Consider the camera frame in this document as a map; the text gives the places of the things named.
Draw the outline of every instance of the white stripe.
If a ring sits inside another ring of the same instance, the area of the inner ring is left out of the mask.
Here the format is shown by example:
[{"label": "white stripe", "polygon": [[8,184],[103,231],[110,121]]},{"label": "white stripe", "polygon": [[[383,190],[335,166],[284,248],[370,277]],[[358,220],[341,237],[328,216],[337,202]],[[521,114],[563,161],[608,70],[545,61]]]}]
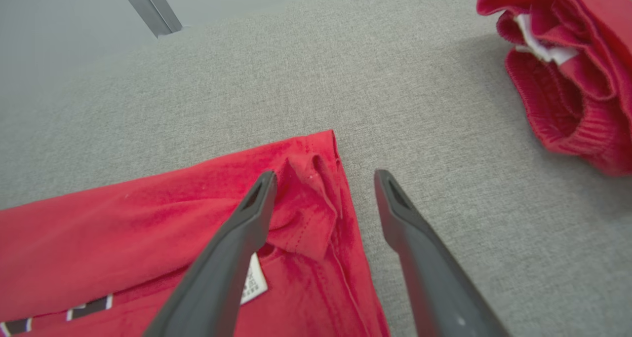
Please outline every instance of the white stripe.
[{"label": "white stripe", "polygon": [[5,323],[0,323],[0,330],[4,333],[4,337],[10,337],[11,333],[9,332],[9,328],[6,327]]},{"label": "white stripe", "polygon": [[81,305],[75,306],[71,308],[70,310],[66,311],[66,321],[70,321],[73,319],[73,310],[75,310],[75,308],[85,308],[85,303],[82,303]]},{"label": "white stripe", "polygon": [[514,20],[520,27],[520,31],[522,31],[522,36],[524,37],[524,42],[528,46],[515,47],[517,51],[531,52],[542,61],[555,61],[558,66],[579,54],[579,52],[573,47],[551,47],[550,49],[544,47],[544,45],[535,38],[533,32],[531,31],[531,15],[521,14],[516,16]]},{"label": "white stripe", "polygon": [[112,308],[112,299],[115,297],[114,294],[108,295],[108,299],[106,300],[106,310]]}]

